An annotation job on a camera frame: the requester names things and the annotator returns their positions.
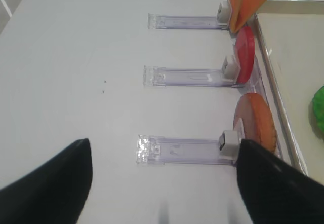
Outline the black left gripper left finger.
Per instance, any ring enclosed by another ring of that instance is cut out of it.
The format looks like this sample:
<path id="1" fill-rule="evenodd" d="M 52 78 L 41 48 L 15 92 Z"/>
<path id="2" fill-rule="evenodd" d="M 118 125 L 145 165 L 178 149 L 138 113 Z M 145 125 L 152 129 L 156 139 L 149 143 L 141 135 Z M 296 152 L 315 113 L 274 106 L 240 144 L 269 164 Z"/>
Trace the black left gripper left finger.
<path id="1" fill-rule="evenodd" d="M 89 139 L 79 139 L 1 189 L 1 223 L 77 223 L 93 180 Z"/>

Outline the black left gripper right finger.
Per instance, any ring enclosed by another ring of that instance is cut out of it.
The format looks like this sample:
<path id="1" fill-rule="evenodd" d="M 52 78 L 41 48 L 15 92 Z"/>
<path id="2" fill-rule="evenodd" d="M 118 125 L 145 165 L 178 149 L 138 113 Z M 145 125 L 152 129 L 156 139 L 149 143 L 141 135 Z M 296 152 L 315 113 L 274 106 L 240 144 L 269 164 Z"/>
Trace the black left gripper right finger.
<path id="1" fill-rule="evenodd" d="M 253 223 L 323 223 L 323 185 L 243 139 L 237 184 Z"/>

